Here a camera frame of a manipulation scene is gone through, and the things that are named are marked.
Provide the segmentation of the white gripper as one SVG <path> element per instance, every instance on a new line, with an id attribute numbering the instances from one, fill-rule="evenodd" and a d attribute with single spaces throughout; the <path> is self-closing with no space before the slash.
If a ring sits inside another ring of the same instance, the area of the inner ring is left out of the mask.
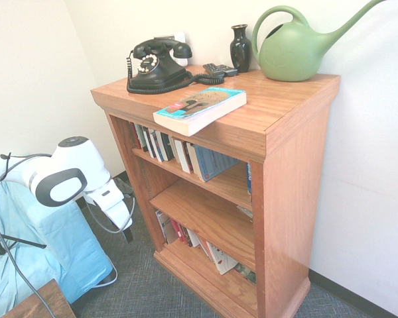
<path id="1" fill-rule="evenodd" d="M 128 208 L 124 202 L 124 193 L 113 179 L 96 190 L 85 191 L 84 198 L 88 203 L 93 203 L 102 210 L 119 231 L 122 231 L 127 243 L 133 241 L 133 233 L 130 229 L 133 224 L 133 209 Z"/>

